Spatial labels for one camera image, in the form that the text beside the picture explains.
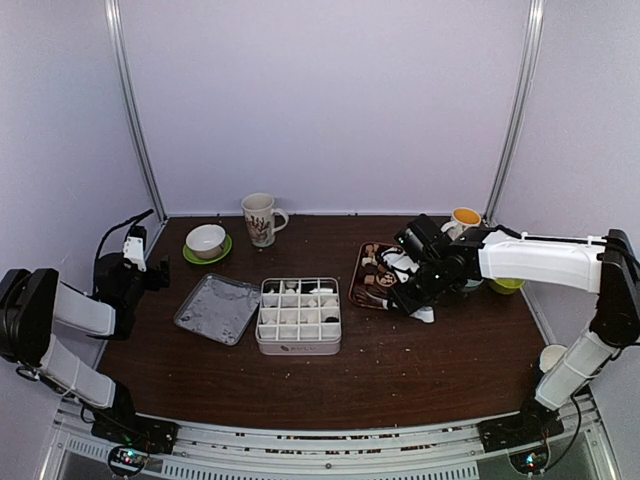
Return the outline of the white handled tongs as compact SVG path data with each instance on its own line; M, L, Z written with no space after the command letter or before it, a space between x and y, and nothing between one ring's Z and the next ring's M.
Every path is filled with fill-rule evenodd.
M423 323L435 321L434 310L430 306L420 307L412 313L406 313L394 300L370 295L367 292L356 292L351 300L359 307L392 311Z

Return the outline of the bunny tin lid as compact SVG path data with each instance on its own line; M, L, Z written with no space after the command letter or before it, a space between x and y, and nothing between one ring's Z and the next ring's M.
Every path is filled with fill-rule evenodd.
M177 310L174 323L209 340L234 346L254 317L260 297L257 285L209 273Z

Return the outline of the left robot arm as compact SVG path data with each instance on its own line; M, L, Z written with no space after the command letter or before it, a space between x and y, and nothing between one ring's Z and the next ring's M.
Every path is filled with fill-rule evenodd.
M87 365L56 337L55 323L103 340L124 341L135 325L137 306L148 291L170 284L169 261L145 260L147 230L140 217L121 223L120 251L98 251L92 289L84 293L53 268L11 269L1 281L1 356L19 375L77 398L123 444L153 430L138 415L127 387Z

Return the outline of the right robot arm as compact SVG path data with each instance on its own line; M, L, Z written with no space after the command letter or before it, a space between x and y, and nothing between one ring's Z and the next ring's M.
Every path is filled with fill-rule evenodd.
M588 327L542 376L513 419L535 440L556 412L615 356L639 341L639 262L622 230L585 238L535 236L484 224L456 238L421 214L376 256L397 279L389 306L414 316L471 280L520 279L597 295Z

